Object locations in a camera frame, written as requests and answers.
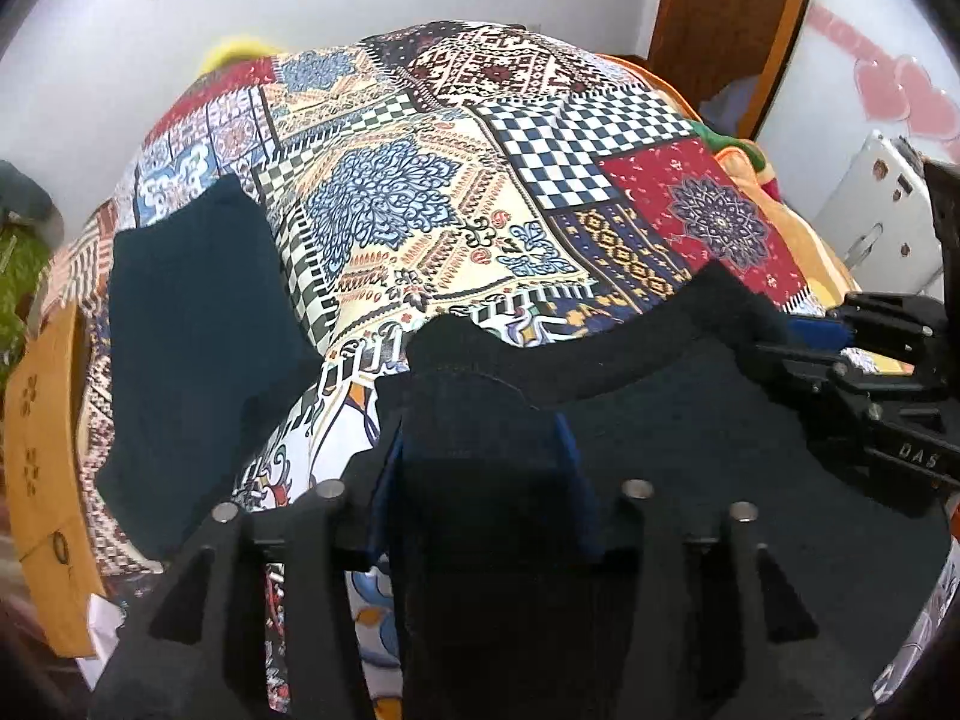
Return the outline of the grey neck pillow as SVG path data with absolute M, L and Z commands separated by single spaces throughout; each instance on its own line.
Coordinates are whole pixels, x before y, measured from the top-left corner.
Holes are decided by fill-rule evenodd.
M 7 160 L 0 161 L 0 208 L 3 220 L 28 224 L 47 223 L 55 215 L 50 195 Z

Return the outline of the wooden lap desk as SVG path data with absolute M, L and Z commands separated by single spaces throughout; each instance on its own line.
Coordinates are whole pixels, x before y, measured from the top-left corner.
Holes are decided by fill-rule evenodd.
M 75 304 L 55 312 L 5 388 L 3 460 L 14 550 L 55 655 L 94 653 L 89 599 L 104 592 L 76 470 L 76 418 L 86 366 Z

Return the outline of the colourful patchwork bedspread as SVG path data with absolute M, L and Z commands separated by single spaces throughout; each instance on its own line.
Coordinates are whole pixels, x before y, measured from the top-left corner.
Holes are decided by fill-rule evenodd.
M 75 304 L 91 335 L 93 444 L 80 478 L 99 567 L 144 578 L 148 595 L 218 504 L 270 511 L 345 476 L 381 436 L 377 383 L 407 371 L 410 340 L 430 320 L 459 317 L 532 348 L 636 319 L 708 265 L 739 280 L 717 260 L 690 270 L 601 169 L 608 156 L 690 132 L 649 86 L 516 26 L 434 21 L 254 60 L 195 86 L 47 272 L 47 307 Z M 228 174 L 270 224 L 319 376 L 174 557 L 151 561 L 96 488 L 116 437 L 114 241 Z M 348 572 L 347 583 L 370 718 L 410 718 L 391 567 Z M 268 705 L 293 718 L 278 562 L 265 588 Z

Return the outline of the folded dark teal garment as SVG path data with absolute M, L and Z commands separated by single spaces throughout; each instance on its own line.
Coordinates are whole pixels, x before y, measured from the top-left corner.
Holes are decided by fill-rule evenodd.
M 116 437 L 96 488 L 127 538 L 169 561 L 316 382 L 272 229 L 233 174 L 117 234 L 107 291 Z

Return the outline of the green fabric storage bag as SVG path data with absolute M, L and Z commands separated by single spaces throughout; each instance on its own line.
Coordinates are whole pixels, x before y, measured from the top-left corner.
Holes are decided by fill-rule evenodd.
M 2 382 L 20 359 L 29 314 L 41 271 L 50 259 L 50 249 L 31 227 L 7 221 L 2 224 L 2 271 L 0 271 L 0 353 Z

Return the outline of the wooden door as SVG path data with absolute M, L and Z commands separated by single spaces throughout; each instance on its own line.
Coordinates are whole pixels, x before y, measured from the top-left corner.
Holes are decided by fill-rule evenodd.
M 757 135 L 809 0 L 659 0 L 647 68 L 696 106 L 729 83 L 757 84 L 736 126 Z

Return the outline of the black pants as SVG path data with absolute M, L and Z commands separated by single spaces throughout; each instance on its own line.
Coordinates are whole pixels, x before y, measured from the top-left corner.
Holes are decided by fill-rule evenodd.
M 661 491 L 690 532 L 732 512 L 871 686 L 949 550 L 944 512 L 905 514 L 832 472 L 758 364 L 788 322 L 708 265 L 596 335 L 517 348 L 438 317 L 377 383 L 402 422 L 386 548 L 410 718 L 578 718 L 563 622 L 569 530 L 555 419 L 599 499 Z

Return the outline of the yellow pillow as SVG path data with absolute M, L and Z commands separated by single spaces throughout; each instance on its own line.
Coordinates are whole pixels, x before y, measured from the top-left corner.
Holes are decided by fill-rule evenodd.
M 252 36 L 229 36 L 220 39 L 203 54 L 199 75 L 208 75 L 223 70 L 239 62 L 259 60 L 280 54 L 281 49 L 274 44 Z

